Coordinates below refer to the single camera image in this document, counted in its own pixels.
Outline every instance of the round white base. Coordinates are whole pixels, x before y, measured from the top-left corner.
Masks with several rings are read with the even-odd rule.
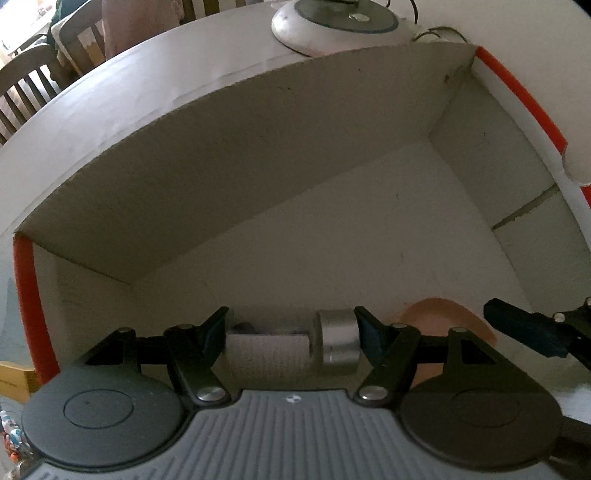
[[[399,18],[396,30],[386,33],[357,33],[323,27],[301,17],[296,12],[297,0],[291,0],[273,16],[271,29],[285,46],[309,57],[321,57],[339,51],[381,45],[408,43],[414,36],[414,25]]]

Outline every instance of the yellow box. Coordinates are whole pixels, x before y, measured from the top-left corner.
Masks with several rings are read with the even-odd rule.
[[[0,362],[0,395],[25,403],[40,387],[34,368]]]

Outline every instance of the white wall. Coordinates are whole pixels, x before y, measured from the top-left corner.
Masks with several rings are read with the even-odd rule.
[[[591,18],[572,0],[416,2],[420,23],[457,28],[509,69],[569,142],[571,173],[591,183]],[[412,18],[408,0],[391,9]]]
[[[581,230],[534,147],[476,79],[462,84],[431,141],[495,231],[534,310],[582,305],[591,252]]]
[[[242,222],[132,287],[162,326],[200,322],[224,304],[311,312],[361,304],[382,319],[429,296],[477,313],[495,296],[529,307],[480,212],[427,141]],[[512,354],[510,342],[502,348]]]
[[[141,322],[129,285],[38,245],[34,246],[34,259],[47,331],[60,366],[74,361],[118,327]]]
[[[25,366],[33,364],[18,307],[9,233],[0,236],[0,360]]]

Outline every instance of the red edge trim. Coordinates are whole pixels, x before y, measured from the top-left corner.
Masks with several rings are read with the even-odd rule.
[[[33,365],[37,370],[40,382],[45,384],[60,372],[60,367],[51,346],[41,306],[33,258],[33,242],[26,236],[17,235],[12,243],[12,252],[22,325],[25,329],[25,337]]]
[[[581,191],[583,192],[583,195],[585,196],[587,203],[591,207],[591,186],[581,187]]]
[[[536,102],[525,87],[520,84],[519,80],[513,77],[511,72],[484,47],[478,47],[476,50],[476,56],[481,59],[484,64],[489,67],[505,85],[507,85],[509,90],[517,96],[521,103],[524,104],[525,108],[527,108],[534,116],[544,132],[546,132],[546,135],[550,137],[550,140],[552,140],[552,143],[558,152],[563,155],[567,144],[566,139],[540,104]]]

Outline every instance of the metal pivot screw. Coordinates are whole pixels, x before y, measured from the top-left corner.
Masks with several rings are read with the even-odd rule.
[[[215,402],[223,400],[226,394],[222,387],[203,387],[197,392],[197,398],[205,402]]]
[[[359,389],[359,396],[364,400],[379,401],[388,396],[388,390],[379,385],[367,385]]]
[[[349,18],[351,20],[357,20],[358,22],[369,22],[369,20],[371,20],[367,15],[361,14],[359,12],[349,14]]]

